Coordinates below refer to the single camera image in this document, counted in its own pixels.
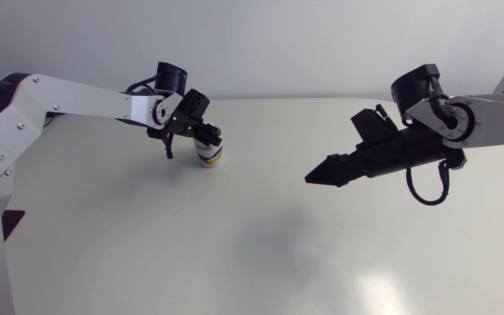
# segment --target white table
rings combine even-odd
[[[216,169],[188,138],[167,160],[144,128],[57,118],[16,166],[17,314],[504,314],[503,146],[466,150],[436,207],[413,199],[403,171],[304,182],[354,150],[350,117],[377,103],[213,101]],[[435,163],[413,172],[422,196],[440,195]]]

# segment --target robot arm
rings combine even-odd
[[[462,148],[504,144],[504,94],[449,98],[442,93],[439,76],[434,64],[426,64],[396,80],[392,96],[407,128],[398,130],[380,105],[362,110],[351,118],[363,140],[357,150],[329,155],[306,175],[306,182],[341,187],[364,175],[407,169],[408,187],[418,201],[444,201],[448,170],[466,162]],[[410,169],[439,160],[444,160],[439,166],[442,196],[424,201],[413,188]]]
[[[180,68],[159,63],[156,76],[126,92],[40,74],[14,73],[0,81],[0,314],[14,314],[1,232],[8,235],[22,215],[9,229],[1,217],[11,199],[14,162],[40,136],[46,114],[102,116],[146,127],[148,136],[164,141],[168,158],[174,134],[218,145],[217,130],[202,119],[208,98],[196,90],[182,97],[186,76]],[[148,86],[152,81],[154,88]],[[140,86],[144,89],[134,91]]]

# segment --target paper cup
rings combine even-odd
[[[221,130],[219,127],[217,129],[217,136],[221,136]],[[223,153],[223,142],[218,146],[214,145],[204,145],[202,142],[194,138],[194,145],[196,147],[196,152],[198,152],[199,161],[202,167],[205,168],[216,168],[220,165],[221,154]]]

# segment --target white wall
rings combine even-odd
[[[504,74],[499,0],[0,0],[0,78],[42,73],[113,90],[186,69],[210,98],[362,96],[436,63],[448,94]]]

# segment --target black wire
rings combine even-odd
[[[151,95],[157,95],[157,93],[154,91],[154,88],[150,87],[148,84],[143,84],[144,87],[146,87]]]
[[[448,195],[448,189],[450,188],[450,175],[448,174],[448,166],[446,165],[446,160],[444,160],[438,164],[438,174],[440,175],[440,178],[442,181],[441,197],[439,197],[439,199],[437,199],[437,200],[428,201],[428,200],[421,198],[417,194],[416,188],[414,188],[414,186],[413,186],[412,169],[406,170],[406,181],[408,182],[409,191],[412,193],[413,197],[417,201],[419,201],[422,204],[427,205],[427,206],[436,206],[436,205],[442,203],[444,200],[446,200],[446,196]]]
[[[56,116],[54,116],[54,117],[50,118],[50,121],[48,121],[47,123],[45,123],[45,124],[44,124],[44,126],[42,126],[42,128],[44,128],[44,127],[46,127],[47,125],[49,125],[50,123],[52,123],[52,121],[54,121],[54,118],[55,118],[55,117],[56,117]]]
[[[446,116],[446,113],[442,110],[441,104],[439,102],[439,98],[447,97],[445,94],[442,94],[440,88],[438,88],[438,79],[434,76],[430,77],[430,87],[431,92],[429,96],[430,108],[433,111],[433,114],[440,119],[448,129],[453,129],[456,127],[456,121],[450,119],[450,117]]]
[[[140,82],[134,83],[134,84],[132,84],[132,85],[129,86],[129,88],[126,90],[126,92],[132,92],[133,90],[135,90],[136,88],[138,88],[140,86],[144,86],[146,84],[149,84],[150,82],[153,82],[153,81],[157,80],[160,76],[161,76],[161,73],[157,73],[154,77],[150,77],[148,79],[145,79],[145,80],[142,80]]]

